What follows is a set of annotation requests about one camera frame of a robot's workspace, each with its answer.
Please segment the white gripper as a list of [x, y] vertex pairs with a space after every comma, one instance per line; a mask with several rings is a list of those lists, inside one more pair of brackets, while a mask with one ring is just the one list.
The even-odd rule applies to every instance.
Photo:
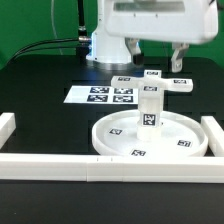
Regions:
[[126, 38], [134, 65], [144, 61], [138, 39], [179, 42], [172, 44], [173, 73], [182, 70], [188, 44], [209, 42], [218, 34], [216, 0], [102, 0], [102, 11], [106, 32]]

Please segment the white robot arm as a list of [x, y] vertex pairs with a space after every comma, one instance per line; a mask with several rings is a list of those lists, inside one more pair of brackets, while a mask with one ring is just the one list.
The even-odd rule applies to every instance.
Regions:
[[217, 0], [97, 0], [97, 28], [87, 62], [106, 70], [125, 70], [142, 62], [139, 42], [169, 42], [171, 71], [182, 70], [191, 44], [218, 34]]

